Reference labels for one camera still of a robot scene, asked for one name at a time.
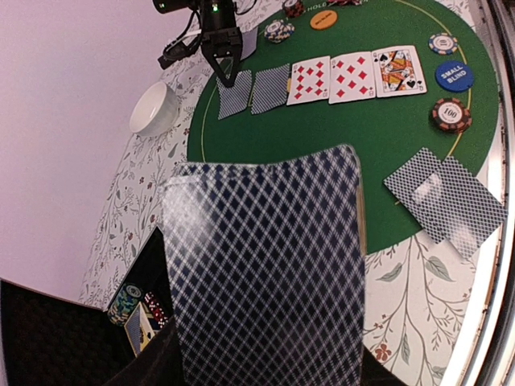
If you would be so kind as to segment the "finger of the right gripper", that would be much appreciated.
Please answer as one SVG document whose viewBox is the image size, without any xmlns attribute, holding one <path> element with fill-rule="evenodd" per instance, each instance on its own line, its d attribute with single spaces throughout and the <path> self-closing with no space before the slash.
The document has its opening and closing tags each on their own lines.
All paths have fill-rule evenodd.
<svg viewBox="0 0 515 386">
<path fill-rule="evenodd" d="M 226 88 L 234 86 L 241 62 L 241 50 L 208 53 L 207 61 L 222 85 Z"/>
</svg>

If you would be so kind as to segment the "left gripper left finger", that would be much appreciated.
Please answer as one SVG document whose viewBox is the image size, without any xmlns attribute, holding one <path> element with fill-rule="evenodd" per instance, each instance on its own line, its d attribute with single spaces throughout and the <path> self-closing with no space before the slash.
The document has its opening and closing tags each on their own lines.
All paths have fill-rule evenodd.
<svg viewBox="0 0 515 386">
<path fill-rule="evenodd" d="M 179 336 L 174 318 L 148 343 L 142 353 L 107 385 L 185 385 Z"/>
</svg>

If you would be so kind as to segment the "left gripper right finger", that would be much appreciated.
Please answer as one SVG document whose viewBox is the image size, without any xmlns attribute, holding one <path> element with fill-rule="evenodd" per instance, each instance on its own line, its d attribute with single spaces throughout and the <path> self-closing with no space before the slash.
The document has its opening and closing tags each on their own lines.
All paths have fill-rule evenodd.
<svg viewBox="0 0 515 386">
<path fill-rule="evenodd" d="M 368 349 L 364 349 L 363 354 L 361 385 L 406 386 L 405 383 L 383 367 Z"/>
</svg>

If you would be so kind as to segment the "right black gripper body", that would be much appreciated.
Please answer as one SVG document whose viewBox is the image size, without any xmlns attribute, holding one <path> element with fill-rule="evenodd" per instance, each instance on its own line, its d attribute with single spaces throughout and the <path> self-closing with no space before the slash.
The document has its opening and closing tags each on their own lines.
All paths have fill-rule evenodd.
<svg viewBox="0 0 515 386">
<path fill-rule="evenodd" d="M 200 2 L 201 51 L 207 60 L 230 58 L 240 60 L 242 33 L 236 21 L 234 1 Z"/>
</svg>

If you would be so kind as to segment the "white chip stack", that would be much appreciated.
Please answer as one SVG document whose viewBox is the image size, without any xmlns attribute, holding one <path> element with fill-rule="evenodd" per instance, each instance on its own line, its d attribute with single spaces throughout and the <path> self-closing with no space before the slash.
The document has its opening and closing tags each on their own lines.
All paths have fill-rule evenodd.
<svg viewBox="0 0 515 386">
<path fill-rule="evenodd" d="M 428 47 L 438 55 L 452 55 L 458 48 L 458 39 L 447 32 L 432 35 L 428 39 Z"/>
<path fill-rule="evenodd" d="M 266 26 L 264 30 L 265 39 L 271 43 L 281 43 L 289 39 L 295 32 L 295 26 L 286 23 L 284 20 L 275 20 Z"/>
</svg>

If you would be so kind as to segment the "red chip stack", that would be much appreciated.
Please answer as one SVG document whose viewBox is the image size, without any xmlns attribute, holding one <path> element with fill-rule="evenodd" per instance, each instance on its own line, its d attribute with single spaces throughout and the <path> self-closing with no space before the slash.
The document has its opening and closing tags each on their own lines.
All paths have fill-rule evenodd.
<svg viewBox="0 0 515 386">
<path fill-rule="evenodd" d="M 305 6 L 302 0 L 285 0 L 282 9 L 287 18 L 298 18 L 304 13 Z"/>
<path fill-rule="evenodd" d="M 431 110 L 431 120 L 447 133 L 462 133 L 472 125 L 470 110 L 457 98 L 437 100 Z"/>
</svg>

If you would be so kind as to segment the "orange big blind button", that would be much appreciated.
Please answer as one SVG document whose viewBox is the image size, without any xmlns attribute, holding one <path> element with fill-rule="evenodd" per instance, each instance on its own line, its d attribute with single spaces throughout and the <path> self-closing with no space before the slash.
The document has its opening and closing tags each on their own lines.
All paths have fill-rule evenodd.
<svg viewBox="0 0 515 386">
<path fill-rule="evenodd" d="M 338 21 L 338 14 L 334 10 L 322 10 L 315 14 L 310 21 L 313 30 L 323 31 L 334 26 Z"/>
</svg>

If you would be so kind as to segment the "blue playing card deck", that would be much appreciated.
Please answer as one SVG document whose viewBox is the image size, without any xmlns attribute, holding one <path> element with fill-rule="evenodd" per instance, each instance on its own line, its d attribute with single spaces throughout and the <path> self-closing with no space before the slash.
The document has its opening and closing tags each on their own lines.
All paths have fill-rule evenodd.
<svg viewBox="0 0 515 386">
<path fill-rule="evenodd" d="M 161 229 L 189 385 L 358 385 L 365 313 L 355 150 L 183 162 Z"/>
</svg>

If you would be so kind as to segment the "dealt blue playing card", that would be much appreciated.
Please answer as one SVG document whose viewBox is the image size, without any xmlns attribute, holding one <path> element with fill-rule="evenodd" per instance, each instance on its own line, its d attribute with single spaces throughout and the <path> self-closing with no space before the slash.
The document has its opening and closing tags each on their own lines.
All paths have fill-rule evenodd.
<svg viewBox="0 0 515 386">
<path fill-rule="evenodd" d="M 446 158 L 412 193 L 432 230 L 465 259 L 506 220 L 508 212 L 456 158 Z"/>
</svg>

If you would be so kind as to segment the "blue small blind button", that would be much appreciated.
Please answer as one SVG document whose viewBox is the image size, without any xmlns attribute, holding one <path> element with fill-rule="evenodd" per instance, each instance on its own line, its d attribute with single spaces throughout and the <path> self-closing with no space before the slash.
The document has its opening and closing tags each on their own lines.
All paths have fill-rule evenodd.
<svg viewBox="0 0 515 386">
<path fill-rule="evenodd" d="M 448 60 L 435 70 L 437 84 L 448 92 L 466 92 L 475 83 L 472 69 L 461 61 Z"/>
</svg>

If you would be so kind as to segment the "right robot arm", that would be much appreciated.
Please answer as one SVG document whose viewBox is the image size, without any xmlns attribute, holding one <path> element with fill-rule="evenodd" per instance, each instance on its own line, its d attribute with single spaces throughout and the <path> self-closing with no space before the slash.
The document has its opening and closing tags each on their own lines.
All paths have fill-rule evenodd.
<svg viewBox="0 0 515 386">
<path fill-rule="evenodd" d="M 220 82 L 234 86 L 243 52 L 243 34 L 236 17 L 250 9 L 239 11 L 233 1 L 154 1 L 160 14 L 189 9 L 185 29 L 167 44 L 158 58 L 161 69 L 202 52 Z"/>
</svg>

